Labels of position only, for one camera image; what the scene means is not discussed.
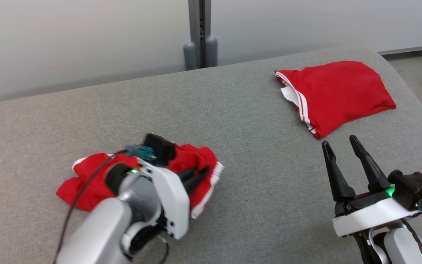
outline folded red cloth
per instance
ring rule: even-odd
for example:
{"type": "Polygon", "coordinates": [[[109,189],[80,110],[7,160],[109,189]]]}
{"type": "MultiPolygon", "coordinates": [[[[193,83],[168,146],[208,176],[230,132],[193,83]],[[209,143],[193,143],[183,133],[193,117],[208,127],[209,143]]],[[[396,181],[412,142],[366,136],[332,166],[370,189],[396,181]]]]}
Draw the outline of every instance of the folded red cloth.
{"type": "MultiPolygon", "coordinates": [[[[182,146],[175,145],[175,151],[176,156],[173,160],[169,161],[167,167],[174,173],[193,168],[197,168],[201,171],[204,168],[209,167],[208,174],[190,196],[190,215],[193,219],[196,219],[203,212],[206,203],[209,201],[214,190],[214,185],[219,181],[219,176],[224,167],[208,147],[197,148],[189,144],[182,146]]],[[[66,180],[56,192],[57,196],[72,205],[84,183],[89,179],[94,170],[108,157],[109,155],[106,153],[97,153],[77,160],[73,164],[73,171],[79,177],[72,177],[66,180]]],[[[105,186],[104,179],[109,168],[117,163],[125,163],[133,168],[138,167],[136,157],[127,157],[124,154],[118,154],[113,157],[112,160],[101,168],[99,173],[87,186],[75,206],[77,209],[91,211],[103,199],[115,197],[105,186]]]]}
{"type": "Polygon", "coordinates": [[[333,62],[303,70],[275,70],[286,99],[317,139],[346,122],[396,105],[374,70],[362,62],[333,62]]]}

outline green led indicator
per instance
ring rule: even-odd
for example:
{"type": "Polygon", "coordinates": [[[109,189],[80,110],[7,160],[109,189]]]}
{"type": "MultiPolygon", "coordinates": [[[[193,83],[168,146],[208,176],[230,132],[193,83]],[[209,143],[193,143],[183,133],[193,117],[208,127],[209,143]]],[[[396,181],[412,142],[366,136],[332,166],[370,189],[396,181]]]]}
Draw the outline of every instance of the green led indicator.
{"type": "Polygon", "coordinates": [[[393,192],[395,191],[395,188],[394,187],[390,187],[390,188],[388,188],[387,190],[385,190],[386,192],[387,192],[387,194],[390,196],[390,197],[392,197],[392,195],[393,195],[393,192]]]}

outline gray table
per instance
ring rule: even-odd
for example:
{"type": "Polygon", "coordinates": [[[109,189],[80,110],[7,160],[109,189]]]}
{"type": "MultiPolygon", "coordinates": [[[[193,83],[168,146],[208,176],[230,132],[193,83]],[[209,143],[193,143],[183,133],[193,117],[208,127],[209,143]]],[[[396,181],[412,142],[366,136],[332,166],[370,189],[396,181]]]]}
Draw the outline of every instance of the gray table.
{"type": "MultiPolygon", "coordinates": [[[[0,264],[50,263],[68,206],[55,192],[72,163],[114,152],[152,132],[209,146],[226,167],[205,212],[171,242],[169,264],[360,263],[353,238],[333,230],[334,202],[321,141],[283,98],[273,75],[341,60],[372,67],[397,104],[325,139],[349,184],[367,179],[355,134],[385,173],[422,172],[422,105],[377,53],[307,52],[238,65],[116,82],[0,103],[0,264]]],[[[87,216],[75,212],[69,234],[87,216]]],[[[412,221],[422,238],[422,217],[412,221]]],[[[138,263],[164,252],[154,242],[138,263]]]]}

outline gray partition foot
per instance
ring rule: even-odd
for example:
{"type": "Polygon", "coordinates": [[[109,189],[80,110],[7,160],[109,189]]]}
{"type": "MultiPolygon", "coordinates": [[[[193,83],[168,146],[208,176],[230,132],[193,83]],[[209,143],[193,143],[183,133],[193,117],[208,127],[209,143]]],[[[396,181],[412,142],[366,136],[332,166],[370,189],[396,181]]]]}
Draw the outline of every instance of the gray partition foot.
{"type": "Polygon", "coordinates": [[[193,42],[183,45],[183,55],[185,56],[185,70],[198,68],[196,63],[196,45],[193,42]]]}
{"type": "Polygon", "coordinates": [[[216,67],[218,65],[218,39],[207,37],[204,42],[206,67],[216,67]]]}

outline white wall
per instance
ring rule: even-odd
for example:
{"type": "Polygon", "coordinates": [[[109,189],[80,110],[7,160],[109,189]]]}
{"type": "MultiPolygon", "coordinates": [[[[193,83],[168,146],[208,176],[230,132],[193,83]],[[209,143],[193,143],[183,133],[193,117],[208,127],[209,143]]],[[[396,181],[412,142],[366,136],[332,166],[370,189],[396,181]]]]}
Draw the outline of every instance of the white wall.
{"type": "Polygon", "coordinates": [[[218,65],[340,44],[422,47],[422,0],[212,0],[218,65]]]}
{"type": "Polygon", "coordinates": [[[185,69],[187,0],[0,0],[0,100],[185,69]]]}

